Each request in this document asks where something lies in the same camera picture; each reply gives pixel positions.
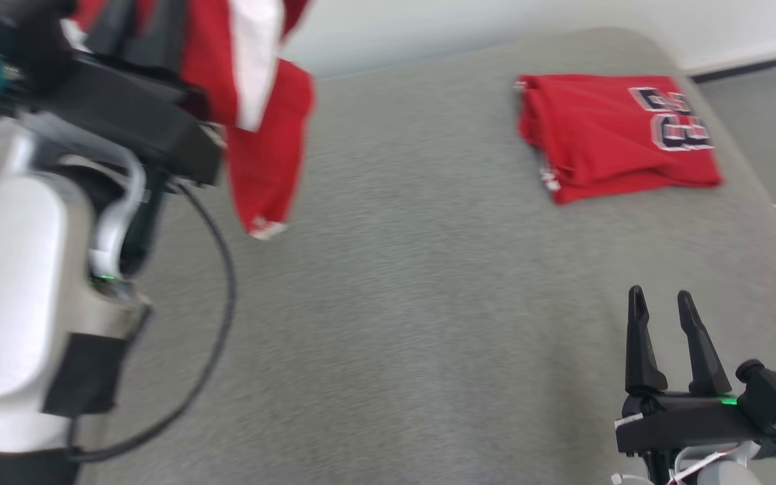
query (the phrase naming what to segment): white stripe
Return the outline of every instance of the white stripe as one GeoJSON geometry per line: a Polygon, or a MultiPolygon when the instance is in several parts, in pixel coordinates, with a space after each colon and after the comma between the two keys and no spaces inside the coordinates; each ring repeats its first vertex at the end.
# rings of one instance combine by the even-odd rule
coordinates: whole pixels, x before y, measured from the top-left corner
{"type": "Polygon", "coordinates": [[[64,19],[62,21],[62,31],[65,33],[65,37],[67,37],[74,49],[89,52],[89,49],[86,49],[86,46],[83,43],[86,41],[86,33],[79,29],[77,22],[70,19],[64,19]]]}
{"type": "Polygon", "coordinates": [[[268,223],[268,225],[261,229],[256,229],[250,233],[250,236],[259,240],[269,240],[277,234],[285,231],[289,226],[281,223],[268,223]]]}
{"type": "Polygon", "coordinates": [[[277,76],[283,0],[229,0],[233,77],[241,129],[256,131],[277,76]]]}

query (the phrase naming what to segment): black cable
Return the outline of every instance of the black cable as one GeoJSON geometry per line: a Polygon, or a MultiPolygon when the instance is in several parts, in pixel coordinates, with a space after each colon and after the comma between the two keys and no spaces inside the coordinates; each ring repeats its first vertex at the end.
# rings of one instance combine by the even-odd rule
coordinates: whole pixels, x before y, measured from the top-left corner
{"type": "Polygon", "coordinates": [[[202,375],[197,379],[196,385],[194,385],[191,392],[187,394],[185,400],[175,409],[175,411],[171,412],[167,417],[163,418],[163,420],[157,421],[156,424],[149,427],[147,430],[143,430],[143,432],[120,442],[118,445],[112,445],[109,448],[98,449],[97,451],[80,451],[75,444],[78,434],[78,418],[71,420],[67,430],[67,445],[65,446],[65,455],[71,461],[76,461],[77,463],[98,463],[98,461],[106,461],[129,453],[130,451],[139,448],[139,446],[147,444],[149,441],[160,436],[160,434],[167,430],[172,423],[185,414],[194,401],[197,400],[197,397],[203,392],[206,384],[209,383],[212,373],[215,371],[221,355],[224,353],[224,347],[226,346],[229,331],[232,329],[232,322],[235,316],[235,300],[237,297],[235,268],[232,262],[232,255],[229,253],[229,248],[226,245],[224,236],[222,236],[221,231],[218,229],[218,225],[213,221],[212,216],[209,215],[202,203],[200,203],[196,196],[194,196],[183,184],[177,183],[176,188],[187,197],[188,202],[191,203],[193,209],[197,212],[199,217],[203,219],[207,229],[209,229],[209,232],[212,234],[215,245],[218,246],[218,251],[220,252],[221,260],[226,272],[227,300],[224,306],[224,318],[222,319],[221,327],[218,330],[218,338],[216,338],[212,348],[212,355],[209,356],[209,362],[207,362],[203,368],[202,375]]]}

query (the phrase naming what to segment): red fabric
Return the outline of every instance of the red fabric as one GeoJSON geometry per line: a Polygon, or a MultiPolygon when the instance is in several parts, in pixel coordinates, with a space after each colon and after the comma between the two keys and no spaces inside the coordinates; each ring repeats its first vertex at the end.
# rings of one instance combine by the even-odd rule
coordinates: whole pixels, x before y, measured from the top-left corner
{"type": "Polygon", "coordinates": [[[707,129],[670,77],[525,75],[518,83],[518,129],[545,153],[542,177],[555,203],[723,181],[707,129]]]}
{"type": "Polygon", "coordinates": [[[280,61],[277,80],[262,126],[253,133],[228,129],[229,163],[235,209],[249,233],[270,222],[284,222],[298,186],[308,114],[313,106],[311,77],[294,64],[280,61]]]}
{"type": "MultiPolygon", "coordinates": [[[[284,0],[284,38],[298,24],[308,0],[284,0]]],[[[73,19],[88,31],[106,0],[79,0],[73,19]]],[[[139,24],[150,15],[154,0],[139,0],[139,24]]],[[[262,124],[255,133],[238,129],[239,93],[234,82],[229,0],[192,0],[182,79],[207,92],[212,120],[227,134],[230,191],[241,224],[248,233],[266,223],[284,223],[295,197],[307,117],[315,95],[309,74],[280,61],[274,89],[262,124]]]]}

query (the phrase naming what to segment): white wall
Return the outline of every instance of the white wall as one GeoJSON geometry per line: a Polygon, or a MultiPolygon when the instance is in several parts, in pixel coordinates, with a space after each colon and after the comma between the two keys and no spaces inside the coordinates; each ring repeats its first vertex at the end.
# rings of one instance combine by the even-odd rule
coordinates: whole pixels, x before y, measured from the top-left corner
{"type": "Polygon", "coordinates": [[[776,57],[772,0],[311,0],[286,57],[327,77],[594,26],[644,33],[690,73],[776,57]]]}

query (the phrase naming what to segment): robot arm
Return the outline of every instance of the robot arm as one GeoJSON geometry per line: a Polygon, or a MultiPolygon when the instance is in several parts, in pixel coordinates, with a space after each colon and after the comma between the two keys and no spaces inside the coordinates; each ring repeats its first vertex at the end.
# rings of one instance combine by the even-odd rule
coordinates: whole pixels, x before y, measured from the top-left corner
{"type": "Polygon", "coordinates": [[[736,371],[746,384],[730,395],[730,382],[693,298],[678,294],[681,328],[690,345],[690,392],[668,391],[649,337],[649,311],[638,286],[628,296],[625,390],[628,399],[616,421],[618,450],[643,458],[655,485],[758,483],[746,469],[752,458],[776,457],[776,372],[759,361],[736,371]],[[699,460],[682,469],[685,458],[699,460]]]}
{"type": "Polygon", "coordinates": [[[0,0],[0,116],[19,124],[0,175],[0,485],[71,484],[100,459],[123,359],[149,314],[130,278],[170,178],[214,184],[221,164],[204,98],[169,70],[155,76],[162,63],[74,55],[59,25],[73,4],[0,0]],[[67,165],[68,154],[95,165],[67,165]]]}

